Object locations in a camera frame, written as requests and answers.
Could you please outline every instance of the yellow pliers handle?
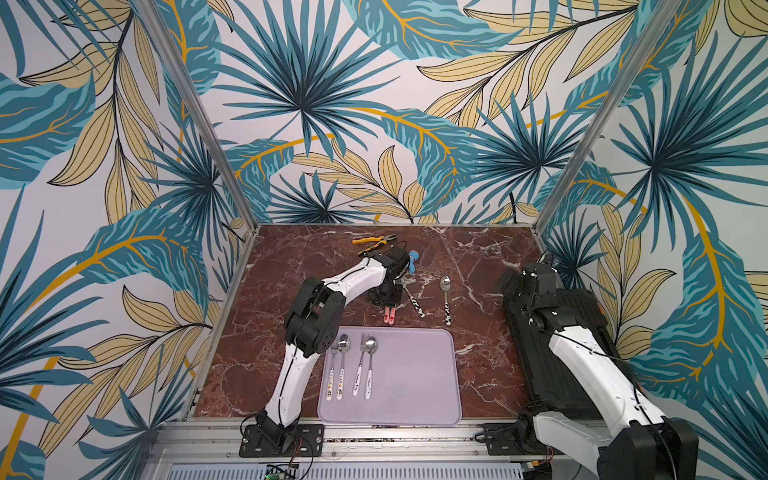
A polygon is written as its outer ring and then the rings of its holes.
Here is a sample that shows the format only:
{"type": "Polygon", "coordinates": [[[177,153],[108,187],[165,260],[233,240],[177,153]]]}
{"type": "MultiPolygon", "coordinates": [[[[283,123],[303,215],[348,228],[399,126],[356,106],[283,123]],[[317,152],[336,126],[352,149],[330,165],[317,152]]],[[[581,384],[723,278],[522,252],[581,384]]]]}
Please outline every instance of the yellow pliers handle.
{"type": "Polygon", "coordinates": [[[387,235],[386,237],[366,237],[366,238],[359,238],[357,240],[352,240],[352,243],[357,245],[359,243],[367,243],[367,242],[376,242],[376,244],[373,247],[366,248],[365,250],[362,250],[357,253],[358,257],[364,256],[366,253],[375,250],[379,248],[382,245],[386,245],[388,242],[391,242],[393,240],[397,240],[397,235],[387,235]]]}

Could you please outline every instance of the metal fork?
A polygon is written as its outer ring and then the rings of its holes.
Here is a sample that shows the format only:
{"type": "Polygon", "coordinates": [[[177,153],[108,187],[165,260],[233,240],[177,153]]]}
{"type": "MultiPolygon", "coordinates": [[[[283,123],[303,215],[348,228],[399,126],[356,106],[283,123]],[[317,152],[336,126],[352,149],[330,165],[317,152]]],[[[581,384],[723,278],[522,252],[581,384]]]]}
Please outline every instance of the metal fork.
{"type": "Polygon", "coordinates": [[[363,333],[360,340],[360,364],[357,366],[357,375],[355,376],[355,388],[352,390],[352,394],[357,396],[357,392],[360,390],[360,379],[362,378],[362,358],[366,354],[366,340],[369,335],[363,333]]]}

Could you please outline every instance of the metal spoon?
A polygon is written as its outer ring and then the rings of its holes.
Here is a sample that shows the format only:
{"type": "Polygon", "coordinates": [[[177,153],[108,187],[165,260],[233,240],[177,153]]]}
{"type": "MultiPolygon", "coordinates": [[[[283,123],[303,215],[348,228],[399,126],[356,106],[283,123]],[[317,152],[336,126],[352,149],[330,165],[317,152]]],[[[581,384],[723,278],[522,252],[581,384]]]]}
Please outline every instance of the metal spoon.
{"type": "Polygon", "coordinates": [[[448,275],[444,276],[440,279],[440,290],[442,290],[443,295],[445,295],[445,324],[446,326],[451,325],[451,309],[448,308],[448,291],[451,289],[451,279],[448,278],[448,275]]]}
{"type": "Polygon", "coordinates": [[[349,350],[349,335],[341,335],[339,337],[339,351],[341,352],[341,369],[339,369],[339,388],[336,389],[336,400],[341,400],[344,395],[344,359],[346,357],[346,351],[349,350]]]}
{"type": "Polygon", "coordinates": [[[336,363],[336,354],[339,352],[337,345],[331,347],[331,371],[328,374],[328,388],[326,389],[326,400],[331,400],[333,396],[333,365],[336,363]]]}
{"type": "Polygon", "coordinates": [[[371,398],[371,384],[373,381],[373,354],[379,348],[379,344],[374,337],[369,337],[366,340],[366,352],[371,356],[368,361],[368,379],[366,380],[366,399],[371,398]]]}

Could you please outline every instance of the red marble surface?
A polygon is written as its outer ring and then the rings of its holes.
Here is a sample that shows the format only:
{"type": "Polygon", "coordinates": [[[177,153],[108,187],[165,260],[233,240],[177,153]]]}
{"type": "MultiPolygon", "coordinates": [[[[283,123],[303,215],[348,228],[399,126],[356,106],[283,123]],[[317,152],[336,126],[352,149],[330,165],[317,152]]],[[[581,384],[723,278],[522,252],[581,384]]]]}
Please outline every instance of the red marble surface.
{"type": "MultiPolygon", "coordinates": [[[[352,238],[397,234],[421,258],[403,279],[427,314],[421,319],[403,295],[394,327],[443,328],[439,279],[452,280],[447,328],[456,348],[465,418],[515,416],[525,405],[525,383],[502,296],[493,290],[506,266],[536,261],[531,231],[518,227],[263,226],[224,327],[195,416],[245,416],[272,395],[283,361],[283,315],[310,275],[335,275],[357,263],[352,238]]],[[[384,326],[383,308],[364,296],[345,309],[343,325],[384,326]]],[[[323,359],[306,388],[302,417],[317,416],[323,359]]]]}

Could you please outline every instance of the tropical leaf wallpaper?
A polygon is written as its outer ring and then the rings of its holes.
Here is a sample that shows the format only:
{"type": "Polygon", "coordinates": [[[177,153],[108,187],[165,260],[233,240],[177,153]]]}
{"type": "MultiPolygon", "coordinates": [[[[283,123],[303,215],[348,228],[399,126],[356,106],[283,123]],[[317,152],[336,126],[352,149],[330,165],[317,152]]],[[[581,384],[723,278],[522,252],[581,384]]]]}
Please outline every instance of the tropical leaf wallpaper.
{"type": "Polygon", "coordinates": [[[766,35],[765,2],[683,2],[544,232],[698,478],[768,478],[766,35]]]}
{"type": "Polygon", "coordinates": [[[227,0],[187,64],[260,222],[532,223],[657,3],[227,0]]]}
{"type": "MultiPolygon", "coordinates": [[[[205,92],[212,7],[161,10],[205,92]]],[[[0,14],[0,478],[133,478],[250,231],[130,2],[0,14]]]]}

